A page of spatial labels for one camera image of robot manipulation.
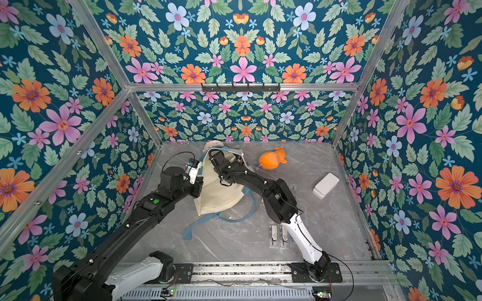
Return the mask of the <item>cream canvas tote bag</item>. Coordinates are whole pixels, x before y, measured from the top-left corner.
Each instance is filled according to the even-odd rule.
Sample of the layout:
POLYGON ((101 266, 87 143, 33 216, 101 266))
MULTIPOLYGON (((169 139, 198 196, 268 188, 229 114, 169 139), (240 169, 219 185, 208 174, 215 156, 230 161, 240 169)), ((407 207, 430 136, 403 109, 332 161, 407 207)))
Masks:
MULTIPOLYGON (((232 154, 236 159, 240 159, 243 163, 245 162, 244 153, 241 150, 229 149, 225 146, 223 149, 211 149, 209 151, 232 154)), ((256 212, 256 199, 248 188, 240 184, 222 185, 209 159, 209 151, 203 152, 200 158, 202 165, 198 171, 198 177, 203 177, 203 188, 200 197, 194 199, 200 218, 187 227, 183 233, 184 240, 192 239, 192 230, 195 226, 206 223, 212 218, 217 218, 227 223, 240 223, 250 218, 256 212), (251 197, 252 200, 252 209, 247 215, 240 219, 228 219, 221 216, 224 211, 234 207, 245 196, 251 197)))

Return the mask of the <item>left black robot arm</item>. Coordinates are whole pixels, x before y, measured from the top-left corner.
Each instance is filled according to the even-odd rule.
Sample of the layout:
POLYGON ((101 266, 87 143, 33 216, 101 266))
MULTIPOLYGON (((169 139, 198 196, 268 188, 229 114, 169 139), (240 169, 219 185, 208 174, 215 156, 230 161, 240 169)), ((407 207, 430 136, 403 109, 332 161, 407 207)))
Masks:
POLYGON ((71 267, 60 267, 53 275, 54 300, 119 300, 151 280, 163 283, 174 277, 173 258, 163 252, 150 253, 140 263, 116 272, 114 269, 135 244, 188 196, 200 195, 203 179, 200 163, 186 169, 170 167, 161 173, 157 190, 141 199, 129 218, 101 245, 71 267))

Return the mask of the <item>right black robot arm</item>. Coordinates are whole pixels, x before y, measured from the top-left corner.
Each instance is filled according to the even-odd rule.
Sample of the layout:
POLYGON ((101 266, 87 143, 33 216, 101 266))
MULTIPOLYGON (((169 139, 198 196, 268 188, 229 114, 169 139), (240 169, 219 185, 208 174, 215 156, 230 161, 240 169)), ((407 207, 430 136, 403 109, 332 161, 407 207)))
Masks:
POLYGON ((305 227, 301 219, 303 211, 298 208, 296 198, 286 182, 256 173, 241 154, 234 154, 229 159, 222 149, 211 148, 207 156, 220 184, 240 184, 262 198, 268 217, 286 229, 297 244, 310 277, 316 282, 324 280, 331 264, 330 256, 305 227))

